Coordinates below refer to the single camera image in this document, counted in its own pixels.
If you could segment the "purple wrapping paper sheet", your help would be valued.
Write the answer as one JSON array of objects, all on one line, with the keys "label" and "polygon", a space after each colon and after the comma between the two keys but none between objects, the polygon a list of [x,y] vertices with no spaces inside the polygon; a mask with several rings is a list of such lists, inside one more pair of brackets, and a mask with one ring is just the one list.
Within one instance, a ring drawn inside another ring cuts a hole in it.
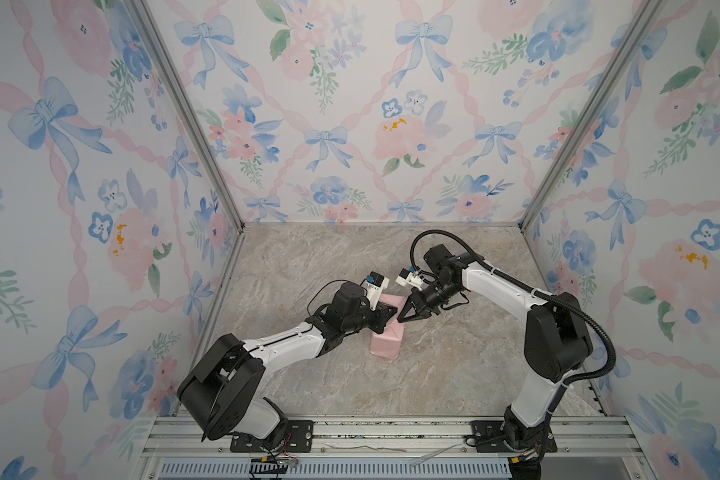
[{"label": "purple wrapping paper sheet", "polygon": [[[382,294],[380,297],[381,303],[396,307],[398,312],[401,312],[405,301],[405,297],[397,295]],[[400,355],[403,336],[404,325],[394,315],[381,334],[374,333],[371,336],[369,351],[374,356],[395,360]]]}]

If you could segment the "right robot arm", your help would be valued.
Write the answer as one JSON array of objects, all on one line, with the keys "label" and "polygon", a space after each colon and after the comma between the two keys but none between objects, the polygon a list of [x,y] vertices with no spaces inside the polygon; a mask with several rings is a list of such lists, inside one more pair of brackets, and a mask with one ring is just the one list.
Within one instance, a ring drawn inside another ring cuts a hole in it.
[{"label": "right robot arm", "polygon": [[471,251],[454,255],[440,244],[424,259],[428,272],[411,266],[396,278],[397,284],[411,289],[398,321],[423,320],[464,306],[468,292],[523,321],[523,358],[529,372],[505,410],[498,439],[512,451],[540,452],[570,379],[593,352],[585,320],[570,310],[578,301],[530,287]]}]

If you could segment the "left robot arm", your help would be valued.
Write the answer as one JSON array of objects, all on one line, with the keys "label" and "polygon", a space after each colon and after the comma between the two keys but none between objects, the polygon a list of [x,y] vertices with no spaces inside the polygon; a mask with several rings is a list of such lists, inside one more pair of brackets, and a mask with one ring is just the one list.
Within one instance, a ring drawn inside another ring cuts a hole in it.
[{"label": "left robot arm", "polygon": [[362,283],[343,281],[332,300],[297,326],[258,339],[219,337],[178,388],[178,399],[202,428],[204,440],[247,435],[273,451],[289,420],[269,399],[257,399],[267,374],[319,358],[364,329],[384,332],[397,308],[380,300],[389,280],[373,272]]}]

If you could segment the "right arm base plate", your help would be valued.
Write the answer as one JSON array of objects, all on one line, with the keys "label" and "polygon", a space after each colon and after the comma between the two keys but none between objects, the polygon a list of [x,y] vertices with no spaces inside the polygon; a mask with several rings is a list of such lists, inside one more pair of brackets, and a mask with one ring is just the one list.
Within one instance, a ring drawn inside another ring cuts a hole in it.
[{"label": "right arm base plate", "polygon": [[529,455],[538,453],[542,445],[546,453],[558,450],[554,435],[545,423],[527,428],[513,421],[476,420],[470,423],[470,429],[464,442],[478,453]]}]

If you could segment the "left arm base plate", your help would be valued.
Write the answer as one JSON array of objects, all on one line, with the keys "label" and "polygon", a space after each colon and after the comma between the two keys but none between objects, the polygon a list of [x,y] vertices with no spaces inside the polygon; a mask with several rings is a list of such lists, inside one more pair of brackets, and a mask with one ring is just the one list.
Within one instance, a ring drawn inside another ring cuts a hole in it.
[{"label": "left arm base plate", "polygon": [[251,434],[234,432],[231,437],[232,453],[309,453],[312,449],[314,425],[311,420],[286,420],[275,427],[264,439]]}]

